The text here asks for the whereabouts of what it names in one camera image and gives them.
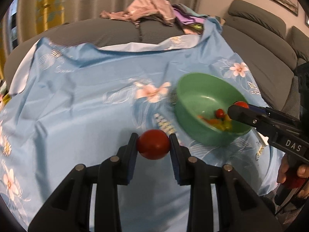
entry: plastic bowl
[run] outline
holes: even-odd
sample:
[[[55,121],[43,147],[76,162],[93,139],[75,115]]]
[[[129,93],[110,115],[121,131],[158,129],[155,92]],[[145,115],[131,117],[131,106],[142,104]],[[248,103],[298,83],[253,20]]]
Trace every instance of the plastic bowl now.
[[[224,80],[205,73],[189,73],[179,80],[176,92],[177,121],[198,142],[206,146],[226,146],[250,131],[250,126],[237,121],[232,121],[231,131],[221,131],[198,117],[202,115],[212,119],[219,108],[227,113],[228,107],[236,101],[247,102],[235,87]]]

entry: yellow curtain panel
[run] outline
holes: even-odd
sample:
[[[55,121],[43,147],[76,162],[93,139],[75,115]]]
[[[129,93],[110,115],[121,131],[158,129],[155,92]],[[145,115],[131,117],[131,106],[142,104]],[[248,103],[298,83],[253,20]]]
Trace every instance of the yellow curtain panel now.
[[[0,79],[4,78],[3,67],[5,64],[5,61],[6,61],[6,58],[4,54],[3,39],[2,39],[2,21],[0,21]]]
[[[63,24],[65,0],[37,0],[37,34]]]

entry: pink cloth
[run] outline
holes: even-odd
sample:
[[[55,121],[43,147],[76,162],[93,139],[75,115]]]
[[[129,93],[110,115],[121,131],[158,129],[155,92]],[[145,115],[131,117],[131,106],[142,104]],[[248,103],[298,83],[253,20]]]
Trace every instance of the pink cloth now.
[[[170,26],[175,22],[173,7],[166,0],[134,0],[125,11],[109,13],[103,10],[100,17],[131,21],[136,27],[141,18],[157,20]]]

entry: tomato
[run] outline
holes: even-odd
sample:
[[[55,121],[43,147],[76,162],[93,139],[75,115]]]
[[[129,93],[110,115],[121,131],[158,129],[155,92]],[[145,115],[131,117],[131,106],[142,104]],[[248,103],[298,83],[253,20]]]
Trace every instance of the tomato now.
[[[215,116],[216,116],[216,118],[223,118],[224,117],[224,110],[222,110],[222,109],[216,110]]]
[[[169,152],[170,141],[162,130],[148,130],[138,138],[137,150],[146,159],[158,160]]]
[[[238,106],[249,109],[249,105],[246,102],[243,102],[243,101],[237,101],[237,102],[234,103],[234,105],[238,105]]]

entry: gray sofa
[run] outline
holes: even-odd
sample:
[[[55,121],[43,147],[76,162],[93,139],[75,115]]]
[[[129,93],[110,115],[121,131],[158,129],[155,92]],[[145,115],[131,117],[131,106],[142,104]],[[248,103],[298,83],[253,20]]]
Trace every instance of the gray sofa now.
[[[285,22],[253,4],[234,0],[222,36],[251,70],[262,97],[274,109],[299,117],[297,55]]]
[[[294,72],[298,64],[308,61],[309,38],[295,27],[286,38],[282,19],[242,0],[231,3],[224,19],[222,36],[250,68],[265,101],[274,109],[298,117],[300,98]],[[10,85],[27,51],[43,36],[60,45],[88,42],[103,47],[129,42],[158,44],[182,34],[178,25],[170,27],[158,21],[142,20],[139,29],[124,21],[79,21],[52,28],[16,47],[7,59],[4,74]]]

